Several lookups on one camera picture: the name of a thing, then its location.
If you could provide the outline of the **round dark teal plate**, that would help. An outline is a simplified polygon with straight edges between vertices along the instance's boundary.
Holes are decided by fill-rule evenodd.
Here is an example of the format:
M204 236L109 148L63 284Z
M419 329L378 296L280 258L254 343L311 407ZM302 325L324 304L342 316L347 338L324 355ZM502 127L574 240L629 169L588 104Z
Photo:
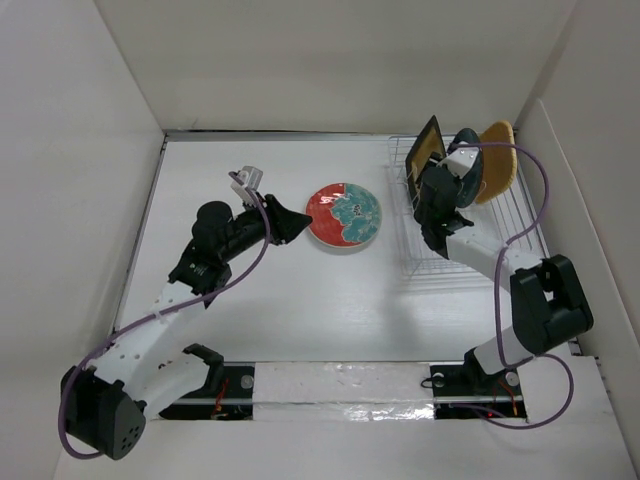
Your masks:
M456 145L460 143L476 144L480 139L475 130L465 127L461 129L447 148L447 153L452 154L456 149ZM482 176L484 168L484 158L482 149L478 149L476 159L470 170L461 178L461 187L457 195L456 206L458 208L466 208L476 199L481 189Z

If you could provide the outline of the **red and teal floral plate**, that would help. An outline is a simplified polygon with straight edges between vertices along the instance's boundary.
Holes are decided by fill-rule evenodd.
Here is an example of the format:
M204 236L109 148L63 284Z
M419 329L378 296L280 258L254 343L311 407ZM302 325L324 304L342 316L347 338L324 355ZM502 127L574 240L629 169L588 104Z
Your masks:
M346 182L326 185L313 193L305 206L312 218L310 231L322 244L337 248L363 247L378 234L382 208L366 188Z

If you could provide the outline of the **black square plate yellow centre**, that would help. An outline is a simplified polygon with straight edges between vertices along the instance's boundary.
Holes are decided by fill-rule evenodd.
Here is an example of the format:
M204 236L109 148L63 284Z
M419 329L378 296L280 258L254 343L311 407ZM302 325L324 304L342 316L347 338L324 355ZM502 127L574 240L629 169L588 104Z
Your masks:
M405 158L405 179L412 203L419 198L419 178L433 154L438 160L445 156L444 141L435 115L427 121Z

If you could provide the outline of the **orange woven bamboo plate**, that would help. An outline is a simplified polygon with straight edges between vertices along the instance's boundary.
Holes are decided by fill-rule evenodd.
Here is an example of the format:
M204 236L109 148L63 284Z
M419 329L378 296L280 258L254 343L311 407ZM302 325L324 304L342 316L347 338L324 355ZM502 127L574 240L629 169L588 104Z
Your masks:
M514 143L512 125L501 120L489 126L479 135L482 143L506 143L507 146L483 147L483 174L476 204L485 204L506 192L517 173L517 153L511 147Z

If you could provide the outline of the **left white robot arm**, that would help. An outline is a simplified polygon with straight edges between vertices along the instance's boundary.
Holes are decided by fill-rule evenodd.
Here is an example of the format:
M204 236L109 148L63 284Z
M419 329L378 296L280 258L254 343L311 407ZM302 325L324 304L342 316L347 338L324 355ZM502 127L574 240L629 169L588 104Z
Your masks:
M181 397L212 396L225 387L223 356L179 333L221 293L239 283L231 261L260 245L286 245L312 223L271 194L255 194L244 212L228 204L202 205L192 238L168 275L153 309L113 333L61 380L58 435L76 459L124 458L146 423Z

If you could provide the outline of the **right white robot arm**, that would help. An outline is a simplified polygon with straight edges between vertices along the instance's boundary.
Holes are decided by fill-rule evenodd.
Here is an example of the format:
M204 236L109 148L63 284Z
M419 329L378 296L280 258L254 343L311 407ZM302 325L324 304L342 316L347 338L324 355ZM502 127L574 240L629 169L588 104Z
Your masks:
M427 167L419 180L415 219L427 246L492 279L495 301L502 290L511 301L511 326L466 352L451 382L484 393L505 370L591 330L594 318L569 258L541 258L484 234L457 211L461 181L447 169Z

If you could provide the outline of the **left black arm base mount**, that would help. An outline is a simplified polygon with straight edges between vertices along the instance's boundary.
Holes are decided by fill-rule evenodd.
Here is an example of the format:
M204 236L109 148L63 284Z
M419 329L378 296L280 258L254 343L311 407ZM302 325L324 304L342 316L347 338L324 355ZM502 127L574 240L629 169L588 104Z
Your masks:
M255 367L252 362L230 362L201 344L183 350L208 367L198 389L185 394L159 413L164 420L242 421L253 418Z

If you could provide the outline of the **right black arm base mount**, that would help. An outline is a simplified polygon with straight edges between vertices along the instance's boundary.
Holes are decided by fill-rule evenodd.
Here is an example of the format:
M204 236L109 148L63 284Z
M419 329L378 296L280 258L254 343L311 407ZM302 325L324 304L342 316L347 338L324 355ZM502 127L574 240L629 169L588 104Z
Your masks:
M498 364L497 373L485 375L467 353L463 363L436 363L420 386L430 390L437 420L484 418L525 419L524 395L516 369Z

